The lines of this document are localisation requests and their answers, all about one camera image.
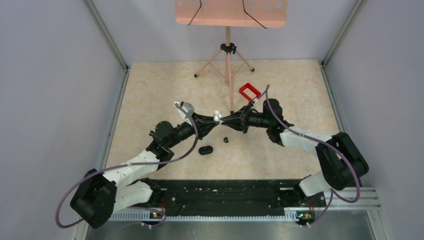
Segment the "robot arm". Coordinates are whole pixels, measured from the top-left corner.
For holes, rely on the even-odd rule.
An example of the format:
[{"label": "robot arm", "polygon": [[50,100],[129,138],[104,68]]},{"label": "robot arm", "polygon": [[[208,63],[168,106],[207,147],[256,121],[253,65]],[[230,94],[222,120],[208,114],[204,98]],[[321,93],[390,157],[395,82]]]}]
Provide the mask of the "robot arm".
[{"label": "robot arm", "polygon": [[[351,163],[358,178],[368,172],[367,163],[346,133],[339,132],[330,136],[302,130],[283,119],[283,109],[276,99],[270,99],[269,102],[278,118],[288,128],[301,133],[300,135],[285,129],[271,114],[266,102],[263,103],[263,112],[253,109],[254,103],[249,102],[239,111],[226,117],[222,117],[219,111],[215,111],[214,116],[199,115],[194,112],[191,104],[186,102],[177,104],[189,116],[192,116],[200,140],[219,124],[243,133],[247,133],[249,127],[252,126],[265,128],[273,143],[283,147],[298,148],[317,156],[322,170],[307,176],[293,186],[294,194],[302,202],[331,188],[342,190],[354,182],[346,164],[331,149],[324,144],[303,137],[304,135],[327,142],[337,148]],[[92,228],[102,226],[113,213],[135,204],[145,203],[151,198],[152,186],[138,179],[165,166],[166,164],[159,163],[169,161],[174,156],[171,148],[195,134],[192,123],[186,114],[179,112],[185,122],[176,127],[173,127],[168,121],[159,122],[155,131],[150,132],[153,138],[151,144],[139,155],[123,163],[122,165],[125,167],[98,174],[78,187],[70,206]],[[92,169],[85,176],[94,172],[96,170]]]},{"label": "robot arm", "polygon": [[[219,122],[211,116],[203,116],[194,112],[190,103],[178,103],[195,121],[198,139],[205,137]],[[139,203],[147,202],[153,190],[146,182],[138,181],[140,177],[157,171],[166,164],[154,164],[170,161],[174,153],[170,148],[195,134],[192,123],[188,118],[186,122],[173,127],[168,121],[159,122],[151,144],[133,159],[124,162],[126,167],[117,168],[104,174],[99,174],[82,183],[76,190],[70,206],[92,228],[102,226],[109,217],[119,210]],[[152,163],[147,165],[134,165],[138,163]],[[88,176],[97,170],[87,172]]]},{"label": "robot arm", "polygon": [[368,172],[367,162],[347,133],[339,132],[331,136],[303,130],[284,120],[283,109],[276,99],[269,99],[269,102],[279,119],[288,128],[300,133],[300,135],[285,129],[272,115],[266,101],[263,103],[263,112],[254,110],[254,102],[249,102],[248,105],[230,116],[220,118],[220,122],[222,125],[243,133],[247,133],[250,126],[265,128],[269,139],[273,143],[283,147],[297,148],[318,157],[321,171],[305,177],[293,186],[299,200],[307,201],[309,197],[322,191],[329,189],[343,190],[347,186],[354,184],[354,176],[336,153],[324,144],[304,137],[305,135],[326,142],[339,150],[352,165],[358,178]]}]

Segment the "stand pole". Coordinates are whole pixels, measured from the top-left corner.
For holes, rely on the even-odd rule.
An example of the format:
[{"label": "stand pole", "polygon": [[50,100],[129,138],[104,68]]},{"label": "stand pole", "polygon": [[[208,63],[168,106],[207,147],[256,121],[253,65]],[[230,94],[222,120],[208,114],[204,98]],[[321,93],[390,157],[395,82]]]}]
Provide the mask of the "stand pole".
[{"label": "stand pole", "polygon": [[[231,27],[225,27],[225,46],[230,46],[230,35]],[[226,65],[226,82],[229,85],[229,112],[230,114],[234,113],[234,94],[233,94],[233,78],[231,74],[231,52],[227,52],[225,55],[225,65]]]},{"label": "stand pole", "polygon": [[[225,52],[225,74],[222,74],[213,64],[212,61],[221,53],[221,51]],[[214,69],[216,69],[225,79],[225,83],[229,86],[229,109],[230,113],[234,113],[234,93],[233,93],[233,75],[231,73],[231,53],[236,53],[241,60],[243,60],[242,65],[245,63],[249,69],[254,72],[255,68],[247,61],[247,59],[237,50],[234,43],[231,43],[231,27],[225,27],[225,43],[221,44],[220,49],[215,52],[215,54],[207,61],[195,74],[194,77],[197,78],[199,74],[206,68],[207,65],[211,65]]]}]

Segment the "pink music stand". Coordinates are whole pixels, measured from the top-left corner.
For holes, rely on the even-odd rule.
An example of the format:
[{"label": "pink music stand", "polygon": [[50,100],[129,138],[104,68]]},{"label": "pink music stand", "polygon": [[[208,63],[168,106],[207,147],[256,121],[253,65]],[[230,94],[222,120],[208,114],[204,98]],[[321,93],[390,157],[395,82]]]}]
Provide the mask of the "pink music stand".
[{"label": "pink music stand", "polygon": [[[230,112],[234,112],[233,78],[246,64],[254,72],[255,68],[230,41],[231,27],[281,28],[286,24],[288,0],[174,0],[176,22],[185,25],[225,26],[225,43],[195,74],[197,78],[207,65],[211,65],[229,85]],[[212,64],[218,54],[224,51],[225,74]],[[237,54],[243,63],[231,74],[231,53]]]}]

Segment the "white wall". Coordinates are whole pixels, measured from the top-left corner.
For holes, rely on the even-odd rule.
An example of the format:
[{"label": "white wall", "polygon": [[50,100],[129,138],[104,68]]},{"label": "white wall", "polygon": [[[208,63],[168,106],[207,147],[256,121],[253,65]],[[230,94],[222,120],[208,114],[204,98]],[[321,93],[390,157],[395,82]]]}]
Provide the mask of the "white wall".
[{"label": "white wall", "polygon": [[424,1],[369,0],[329,65],[395,239],[422,239]]},{"label": "white wall", "polygon": [[56,205],[98,163],[123,71],[82,0],[1,1],[0,18],[0,238],[67,240]]},{"label": "white wall", "polygon": [[[225,42],[224,27],[177,24],[172,0],[94,3],[128,63],[208,60]],[[354,3],[289,0],[283,28],[234,27],[231,41],[248,59],[323,60]]]}]

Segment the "beige tile floor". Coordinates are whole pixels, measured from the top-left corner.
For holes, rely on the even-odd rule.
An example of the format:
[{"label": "beige tile floor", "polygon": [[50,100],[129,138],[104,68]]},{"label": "beige tile floor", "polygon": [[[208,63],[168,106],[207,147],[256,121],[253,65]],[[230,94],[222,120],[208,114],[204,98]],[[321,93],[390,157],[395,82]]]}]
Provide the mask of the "beige tile floor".
[{"label": "beige tile floor", "polygon": [[[139,154],[152,141],[149,136],[160,121],[174,126],[183,120],[174,101],[189,102],[195,112],[212,116],[214,110],[230,112],[229,88],[211,66],[198,78],[193,74],[204,62],[134,63],[123,97],[107,166],[121,164]],[[237,69],[240,61],[233,61]],[[238,89],[249,82],[259,91],[270,84],[269,96],[279,100],[283,116],[290,123],[323,134],[336,134],[338,127],[317,60],[255,60],[256,69],[246,66],[235,76],[234,108],[247,100]],[[215,62],[224,69],[224,62]],[[256,106],[262,111],[262,102]],[[175,157],[192,145],[190,137],[172,150]],[[199,155],[198,148],[213,147],[213,153]],[[273,144],[265,129],[251,127],[242,134],[217,126],[185,159],[166,165],[146,177],[153,179],[293,179],[320,170],[318,159],[301,150]]]}]

